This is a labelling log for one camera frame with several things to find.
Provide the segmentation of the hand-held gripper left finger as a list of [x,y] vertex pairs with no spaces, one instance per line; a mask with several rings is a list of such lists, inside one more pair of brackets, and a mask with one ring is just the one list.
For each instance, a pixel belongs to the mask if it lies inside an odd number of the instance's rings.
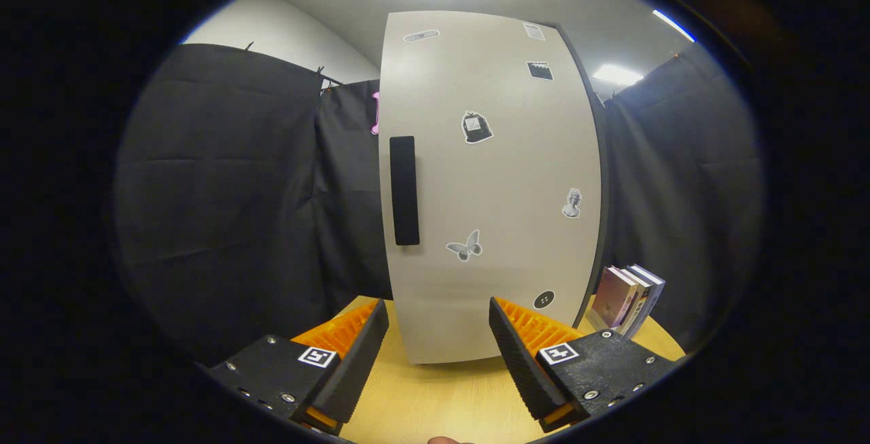
[[389,328],[375,299],[292,338],[264,335],[204,371],[280,422],[338,436],[350,422]]

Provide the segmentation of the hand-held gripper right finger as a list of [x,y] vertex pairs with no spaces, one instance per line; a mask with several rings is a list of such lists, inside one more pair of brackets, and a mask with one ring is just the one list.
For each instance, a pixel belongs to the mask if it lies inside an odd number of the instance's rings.
[[613,329],[587,335],[499,296],[488,323],[528,412],[544,432],[628,403],[677,369]]

